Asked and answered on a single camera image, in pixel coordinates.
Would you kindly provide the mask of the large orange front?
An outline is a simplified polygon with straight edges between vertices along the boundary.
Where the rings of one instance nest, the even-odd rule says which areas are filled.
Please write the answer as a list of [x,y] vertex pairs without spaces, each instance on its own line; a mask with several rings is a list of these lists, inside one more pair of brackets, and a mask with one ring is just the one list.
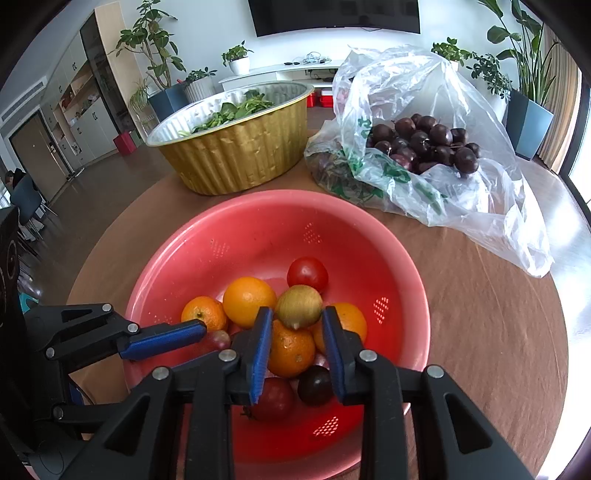
[[261,307],[276,306],[276,292],[266,281],[256,277],[240,277],[226,288],[222,307],[228,319],[239,328],[252,328]]

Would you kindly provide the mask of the large orange with stem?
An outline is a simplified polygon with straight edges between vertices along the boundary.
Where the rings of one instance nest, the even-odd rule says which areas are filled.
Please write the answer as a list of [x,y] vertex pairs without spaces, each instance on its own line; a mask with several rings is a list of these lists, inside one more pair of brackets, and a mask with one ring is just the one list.
[[308,330],[291,330],[273,320],[267,368],[280,378],[294,378],[315,362],[315,340]]

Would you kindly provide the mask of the brown longan fruit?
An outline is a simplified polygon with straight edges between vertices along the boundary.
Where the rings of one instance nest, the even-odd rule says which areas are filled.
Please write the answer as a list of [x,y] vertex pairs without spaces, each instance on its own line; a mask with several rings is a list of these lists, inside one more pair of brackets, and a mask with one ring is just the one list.
[[311,327],[321,317],[322,296],[310,286],[294,285],[277,299],[274,313],[284,327],[293,330]]

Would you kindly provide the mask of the yellow orange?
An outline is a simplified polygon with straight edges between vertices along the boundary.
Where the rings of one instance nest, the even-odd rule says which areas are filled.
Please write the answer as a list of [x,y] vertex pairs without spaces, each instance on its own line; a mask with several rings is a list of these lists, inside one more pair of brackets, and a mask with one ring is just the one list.
[[[332,304],[337,311],[342,329],[351,331],[359,335],[362,342],[365,342],[368,334],[368,325],[362,311],[356,305],[346,302]],[[322,354],[325,353],[324,335],[322,334],[322,320],[318,320],[310,328],[312,337],[315,341],[315,347]]]

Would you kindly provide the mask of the red tomato lower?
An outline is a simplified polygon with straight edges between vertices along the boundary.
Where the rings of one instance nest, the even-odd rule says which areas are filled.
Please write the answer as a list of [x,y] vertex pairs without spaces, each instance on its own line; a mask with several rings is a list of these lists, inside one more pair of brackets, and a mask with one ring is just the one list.
[[199,342],[200,350],[204,353],[221,351],[230,347],[231,338],[228,332],[224,330],[217,330],[207,333]]

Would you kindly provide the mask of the tangerine left middle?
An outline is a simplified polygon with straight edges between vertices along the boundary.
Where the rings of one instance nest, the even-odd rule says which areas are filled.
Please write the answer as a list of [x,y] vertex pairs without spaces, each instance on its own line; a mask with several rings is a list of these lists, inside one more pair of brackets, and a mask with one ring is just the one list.
[[184,306],[180,321],[191,320],[204,323],[208,332],[225,330],[228,327],[228,318],[221,302],[208,296],[197,296]]

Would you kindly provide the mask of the dark plum middle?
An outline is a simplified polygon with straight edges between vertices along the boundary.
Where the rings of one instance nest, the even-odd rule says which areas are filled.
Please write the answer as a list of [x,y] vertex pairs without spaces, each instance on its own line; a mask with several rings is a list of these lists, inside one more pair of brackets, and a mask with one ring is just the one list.
[[287,380],[277,377],[266,378],[259,402],[242,408],[249,419],[271,422],[280,421],[294,409],[294,390]]

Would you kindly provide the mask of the dark plum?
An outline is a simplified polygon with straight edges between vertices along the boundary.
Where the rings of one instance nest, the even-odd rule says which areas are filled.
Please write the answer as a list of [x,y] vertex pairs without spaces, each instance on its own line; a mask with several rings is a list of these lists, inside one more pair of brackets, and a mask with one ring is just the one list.
[[305,405],[322,406],[331,400],[331,374],[325,367],[313,365],[301,373],[297,384],[297,395]]
[[277,377],[266,378],[259,402],[242,408],[249,419],[271,422],[280,421],[294,409],[294,390],[287,380]]

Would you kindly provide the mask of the dark plum front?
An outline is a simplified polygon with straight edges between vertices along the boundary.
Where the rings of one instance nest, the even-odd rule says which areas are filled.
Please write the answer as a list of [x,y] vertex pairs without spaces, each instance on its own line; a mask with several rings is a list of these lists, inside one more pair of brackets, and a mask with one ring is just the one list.
[[297,395],[305,405],[322,406],[331,400],[331,374],[325,367],[313,365],[301,373],[297,384]]

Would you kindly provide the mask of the red tomato upper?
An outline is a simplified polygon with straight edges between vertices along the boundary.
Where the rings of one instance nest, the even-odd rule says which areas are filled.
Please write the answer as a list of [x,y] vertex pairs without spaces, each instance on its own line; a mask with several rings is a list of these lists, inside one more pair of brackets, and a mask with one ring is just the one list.
[[304,256],[294,260],[287,270],[287,285],[310,286],[319,294],[325,293],[329,286],[329,272],[318,258]]

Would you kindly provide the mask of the red plastic colander bowl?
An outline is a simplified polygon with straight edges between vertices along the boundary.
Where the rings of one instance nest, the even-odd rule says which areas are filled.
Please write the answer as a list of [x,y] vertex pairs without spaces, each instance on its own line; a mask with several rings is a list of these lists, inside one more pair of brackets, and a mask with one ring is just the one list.
[[[262,279],[281,293],[288,267],[303,256],[318,258],[328,270],[325,303],[351,303],[362,311],[368,349],[404,368],[426,366],[430,313],[411,256],[370,213],[317,192],[246,194],[194,217],[145,265],[126,315],[142,327],[176,324],[189,300],[221,298],[244,276]],[[277,424],[235,412],[232,423],[240,479],[327,479],[360,462],[359,406],[297,405]]]

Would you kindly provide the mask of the red box on floor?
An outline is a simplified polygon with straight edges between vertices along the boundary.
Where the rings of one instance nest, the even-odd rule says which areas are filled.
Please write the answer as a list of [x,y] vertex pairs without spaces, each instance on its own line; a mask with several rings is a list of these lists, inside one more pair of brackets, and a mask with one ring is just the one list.
[[113,143],[121,156],[127,156],[136,150],[136,145],[128,131],[124,131],[113,139]]

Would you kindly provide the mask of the wooden shelf cabinet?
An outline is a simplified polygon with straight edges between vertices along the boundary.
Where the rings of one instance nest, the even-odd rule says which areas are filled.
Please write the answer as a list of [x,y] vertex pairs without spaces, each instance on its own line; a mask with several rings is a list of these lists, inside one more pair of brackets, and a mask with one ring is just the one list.
[[131,53],[115,52],[124,28],[118,2],[94,8],[48,80],[40,108],[68,175],[139,137],[128,106],[139,68]]

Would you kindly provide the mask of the tall plant blue pot right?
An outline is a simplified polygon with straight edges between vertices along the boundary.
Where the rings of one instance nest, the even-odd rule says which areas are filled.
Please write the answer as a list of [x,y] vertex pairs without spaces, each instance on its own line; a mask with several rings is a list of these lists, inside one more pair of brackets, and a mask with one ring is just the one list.
[[516,63],[518,87],[511,91],[506,127],[517,156],[530,160],[537,154],[554,117],[544,103],[556,79],[551,72],[551,53],[556,44],[544,46],[544,24],[527,13],[518,1],[511,3],[511,14],[520,27],[518,31],[509,28],[497,1],[480,4],[497,18],[497,23],[487,31],[487,40],[495,45],[509,43],[497,59]]

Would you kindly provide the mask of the small plant on cabinet right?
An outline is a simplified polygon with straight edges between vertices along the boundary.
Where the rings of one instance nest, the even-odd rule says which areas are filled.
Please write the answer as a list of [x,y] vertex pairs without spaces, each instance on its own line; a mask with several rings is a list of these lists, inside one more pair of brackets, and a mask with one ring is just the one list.
[[468,62],[473,58],[472,53],[460,48],[458,46],[458,40],[455,38],[448,37],[445,42],[434,42],[431,51],[452,63],[457,63],[459,66],[471,69]]

